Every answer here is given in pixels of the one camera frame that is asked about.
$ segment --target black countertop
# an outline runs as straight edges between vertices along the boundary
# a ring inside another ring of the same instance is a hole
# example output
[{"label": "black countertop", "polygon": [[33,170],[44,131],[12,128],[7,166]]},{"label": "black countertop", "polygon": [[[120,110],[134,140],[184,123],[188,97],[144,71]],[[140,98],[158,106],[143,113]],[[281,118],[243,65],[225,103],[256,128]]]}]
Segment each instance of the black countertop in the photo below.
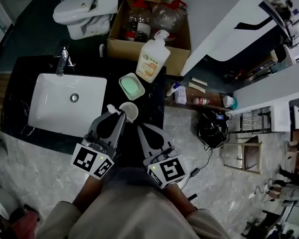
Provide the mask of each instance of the black countertop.
[{"label": "black countertop", "polygon": [[[76,143],[80,143],[82,138],[28,125],[28,115],[37,77],[41,73],[55,73],[58,60],[58,58],[53,56],[18,58],[6,90],[0,129],[4,133],[20,140],[51,150],[72,154]],[[137,62],[134,61],[91,58],[78,60],[75,72],[65,69],[64,74],[106,78],[107,85],[102,108],[102,113],[104,113],[107,111],[106,106],[108,104],[118,108],[122,103],[130,102],[119,86],[119,79],[130,72],[134,73],[136,66]],[[138,122],[150,123],[162,128],[165,73],[166,68],[163,67],[151,84],[140,79],[146,92],[142,97],[132,101],[139,109],[139,116],[133,124],[127,123],[119,142],[120,153],[138,153],[142,151],[136,128]]]}]

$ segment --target spray bottle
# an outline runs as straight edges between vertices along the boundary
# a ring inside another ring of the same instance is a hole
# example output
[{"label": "spray bottle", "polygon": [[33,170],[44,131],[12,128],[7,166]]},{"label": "spray bottle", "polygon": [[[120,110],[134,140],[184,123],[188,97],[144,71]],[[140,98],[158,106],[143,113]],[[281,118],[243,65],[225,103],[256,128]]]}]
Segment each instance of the spray bottle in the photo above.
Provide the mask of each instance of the spray bottle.
[{"label": "spray bottle", "polygon": [[152,83],[170,55],[164,39],[169,36],[166,30],[158,31],[141,49],[136,74],[143,80]]}]

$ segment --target sink drain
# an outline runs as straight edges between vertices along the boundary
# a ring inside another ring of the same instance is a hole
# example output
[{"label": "sink drain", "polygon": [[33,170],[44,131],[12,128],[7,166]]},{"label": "sink drain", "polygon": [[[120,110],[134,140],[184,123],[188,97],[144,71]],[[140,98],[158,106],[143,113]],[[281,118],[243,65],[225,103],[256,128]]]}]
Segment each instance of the sink drain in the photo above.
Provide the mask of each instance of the sink drain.
[{"label": "sink drain", "polygon": [[79,101],[79,95],[77,93],[73,93],[70,96],[70,100],[71,100],[71,102],[76,103],[77,101]]}]

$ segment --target marble floor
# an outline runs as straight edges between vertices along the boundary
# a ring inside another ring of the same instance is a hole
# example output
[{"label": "marble floor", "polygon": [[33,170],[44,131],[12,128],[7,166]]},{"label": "marble floor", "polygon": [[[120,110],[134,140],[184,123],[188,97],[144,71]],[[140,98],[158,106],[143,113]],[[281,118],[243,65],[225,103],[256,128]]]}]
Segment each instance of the marble floor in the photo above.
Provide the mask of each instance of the marble floor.
[{"label": "marble floor", "polygon": [[[188,172],[206,165],[211,153],[204,150],[196,137],[198,120],[199,113],[196,111],[165,107],[164,130],[183,155]],[[262,175],[224,167],[222,156],[227,150],[218,148],[213,150],[208,165],[183,189],[188,197],[196,193],[198,197],[192,201],[193,204],[211,211],[234,239],[241,238],[246,221],[257,218],[262,209],[276,213],[282,211],[276,203],[263,203],[264,195],[259,191],[251,199],[248,196],[257,186],[263,189],[271,178],[277,178],[279,164],[287,170],[294,165],[293,159],[286,161],[288,133],[261,134],[259,138],[263,142]],[[0,139],[4,141],[9,156],[9,162],[0,168],[0,184],[21,204],[27,203],[40,212],[39,225],[57,202],[74,200],[86,176],[70,166],[70,155],[23,142],[2,132]],[[230,141],[237,140],[232,136]]]}]

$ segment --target sink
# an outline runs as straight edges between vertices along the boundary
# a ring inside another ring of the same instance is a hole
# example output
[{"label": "sink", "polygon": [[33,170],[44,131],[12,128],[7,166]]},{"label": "sink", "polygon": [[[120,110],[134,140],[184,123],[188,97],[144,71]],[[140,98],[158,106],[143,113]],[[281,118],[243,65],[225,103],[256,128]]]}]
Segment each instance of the sink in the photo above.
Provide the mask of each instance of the sink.
[{"label": "sink", "polygon": [[40,74],[28,124],[48,131],[83,137],[102,113],[107,80],[77,75]]}]

